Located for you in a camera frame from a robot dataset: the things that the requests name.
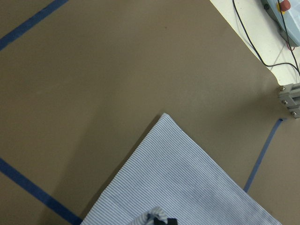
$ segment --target blue line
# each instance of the blue line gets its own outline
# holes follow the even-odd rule
[[[5,48],[9,43],[13,42],[25,32],[31,29],[34,25],[45,19],[48,15],[54,12],[56,9],[65,4],[68,0],[54,0],[47,7],[36,13],[34,16],[26,20],[24,23],[16,27],[14,30],[9,32],[3,38],[0,39],[0,51]]]
[[[24,188],[31,195],[44,203],[46,206],[48,206],[50,209],[52,209],[54,212],[56,212],[58,215],[60,215],[62,218],[64,218],[66,221],[68,221],[70,224],[79,225],[82,222],[82,219],[80,219],[65,206],[48,195],[40,187],[32,183],[29,179],[24,177],[2,158],[0,158],[0,171],[8,176],[16,184]]]
[[[250,174],[250,176],[249,176],[249,178],[246,182],[246,185],[244,187],[245,192],[248,192],[248,190],[249,190],[249,188],[250,188],[250,186],[251,186],[251,184],[254,180],[254,177],[255,177],[255,175],[258,171],[258,168],[259,168],[260,164],[262,163],[263,157],[266,154],[266,151],[267,151],[267,149],[268,149],[268,147],[269,147],[269,145],[270,145],[270,143],[271,143],[271,141],[274,137],[274,134],[275,134],[276,130],[278,129],[278,127],[280,126],[280,124],[282,123],[282,121],[284,121],[284,120],[285,119],[278,119],[277,122],[275,123],[274,127],[272,128],[272,130],[271,130],[271,132],[270,132],[270,134],[269,134],[269,136],[266,140],[266,143],[264,144],[264,146],[262,148],[262,151],[259,154],[259,156],[257,158],[257,161],[256,161],[256,163],[255,163],[255,165],[252,169],[252,172],[251,172],[251,174]]]

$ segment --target towel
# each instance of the towel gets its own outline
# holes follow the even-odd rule
[[[128,225],[156,206],[179,225],[280,225],[168,114],[146,135],[82,225]]]

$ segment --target black cable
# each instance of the black cable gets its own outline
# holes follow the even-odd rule
[[[294,56],[294,54],[293,54],[292,51],[291,51],[291,53],[292,53],[293,58],[294,58],[294,60],[295,60],[296,67],[295,67],[292,63],[289,63],[289,62],[283,62],[283,63],[277,63],[277,64],[274,64],[274,65],[268,65],[268,64],[266,64],[266,63],[263,61],[262,57],[261,57],[260,54],[258,53],[257,49],[255,48],[254,44],[252,43],[252,41],[251,41],[251,39],[250,39],[250,37],[249,37],[247,31],[246,31],[246,28],[245,28],[245,26],[244,26],[244,24],[243,24],[243,22],[242,22],[242,19],[240,18],[239,12],[238,12],[238,10],[237,10],[237,8],[236,8],[236,6],[235,6],[234,0],[232,0],[232,3],[233,3],[234,10],[235,10],[235,12],[236,12],[236,14],[237,14],[237,16],[238,16],[238,18],[239,18],[239,21],[240,21],[240,23],[241,23],[241,25],[242,25],[242,27],[243,27],[243,30],[244,30],[244,32],[245,32],[247,38],[248,38],[248,41],[250,42],[251,46],[253,47],[253,50],[255,51],[255,53],[257,54],[258,58],[259,58],[260,61],[263,63],[263,65],[265,65],[266,67],[275,67],[275,66],[280,66],[280,65],[290,65],[290,66],[292,66],[292,67],[299,73],[299,75],[300,75],[300,71],[299,71],[299,68],[298,68],[298,64],[297,64],[296,58],[295,58],[295,56]],[[281,13],[281,17],[282,17],[282,19],[283,19],[283,23],[284,23],[284,26],[285,26],[285,20],[284,20],[284,18],[283,18],[283,14],[282,14],[282,12],[281,12],[281,8],[280,8],[280,13]],[[288,35],[287,35],[287,29],[286,29],[286,26],[285,26],[285,33],[286,33],[286,36],[287,36],[288,44],[289,44],[289,46],[291,46],[291,45],[290,45],[289,38],[288,38]]]

